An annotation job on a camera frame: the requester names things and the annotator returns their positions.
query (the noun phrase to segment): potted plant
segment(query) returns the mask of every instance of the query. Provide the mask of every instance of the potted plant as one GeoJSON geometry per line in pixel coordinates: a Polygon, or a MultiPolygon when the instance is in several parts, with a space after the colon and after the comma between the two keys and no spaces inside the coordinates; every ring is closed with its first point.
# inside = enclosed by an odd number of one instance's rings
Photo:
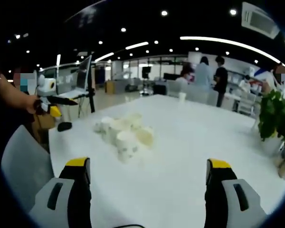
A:
{"type": "Polygon", "coordinates": [[[273,156],[285,143],[285,99],[272,90],[261,101],[258,129],[264,151],[273,156]]]}

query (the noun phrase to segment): laptop screen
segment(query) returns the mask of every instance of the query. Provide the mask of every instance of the laptop screen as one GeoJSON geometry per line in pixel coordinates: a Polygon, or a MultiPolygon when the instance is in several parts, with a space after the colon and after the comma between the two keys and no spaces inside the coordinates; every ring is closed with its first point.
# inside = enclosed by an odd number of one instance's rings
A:
{"type": "Polygon", "coordinates": [[[79,65],[76,85],[78,88],[86,89],[86,77],[89,71],[90,61],[91,59],[87,58],[79,65]]]}

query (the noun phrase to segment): air conditioning vent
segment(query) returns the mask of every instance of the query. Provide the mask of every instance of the air conditioning vent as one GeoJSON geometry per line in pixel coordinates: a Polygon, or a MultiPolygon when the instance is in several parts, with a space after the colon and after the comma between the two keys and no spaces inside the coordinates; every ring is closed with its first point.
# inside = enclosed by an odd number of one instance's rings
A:
{"type": "Polygon", "coordinates": [[[242,26],[259,32],[271,39],[274,39],[280,31],[267,13],[247,2],[243,2],[242,26]]]}

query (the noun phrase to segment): black shirt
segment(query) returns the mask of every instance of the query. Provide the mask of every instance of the black shirt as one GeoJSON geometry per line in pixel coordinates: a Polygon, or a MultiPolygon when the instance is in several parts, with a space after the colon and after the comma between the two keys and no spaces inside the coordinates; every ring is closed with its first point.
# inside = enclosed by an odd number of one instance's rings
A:
{"type": "Polygon", "coordinates": [[[215,73],[216,77],[219,77],[219,82],[215,85],[214,90],[219,93],[225,93],[228,83],[228,72],[224,67],[219,67],[215,73]]]}

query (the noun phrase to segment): white paper cup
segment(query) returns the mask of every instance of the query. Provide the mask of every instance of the white paper cup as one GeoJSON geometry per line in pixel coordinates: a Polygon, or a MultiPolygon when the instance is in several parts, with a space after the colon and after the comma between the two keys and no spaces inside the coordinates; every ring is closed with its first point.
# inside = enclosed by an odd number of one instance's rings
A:
{"type": "Polygon", "coordinates": [[[114,121],[114,119],[112,119],[111,117],[104,117],[101,120],[100,123],[100,129],[101,129],[101,137],[102,139],[106,142],[106,143],[111,143],[112,139],[111,139],[111,124],[114,121]]]}
{"type": "Polygon", "coordinates": [[[135,131],[137,140],[148,149],[154,144],[154,130],[151,127],[144,127],[135,131]]]}
{"type": "Polygon", "coordinates": [[[179,98],[180,98],[181,103],[185,102],[186,95],[187,95],[186,93],[182,93],[182,92],[179,93],[179,98]]]}
{"type": "Polygon", "coordinates": [[[136,130],[142,127],[142,115],[139,113],[128,116],[127,120],[131,124],[131,130],[136,130]]]}
{"type": "Polygon", "coordinates": [[[116,138],[118,159],[127,163],[129,159],[139,152],[139,145],[135,134],[130,131],[119,132],[116,138]]]}
{"type": "Polygon", "coordinates": [[[131,124],[125,119],[114,120],[110,123],[111,143],[116,146],[116,138],[119,132],[129,131],[131,124]]]}

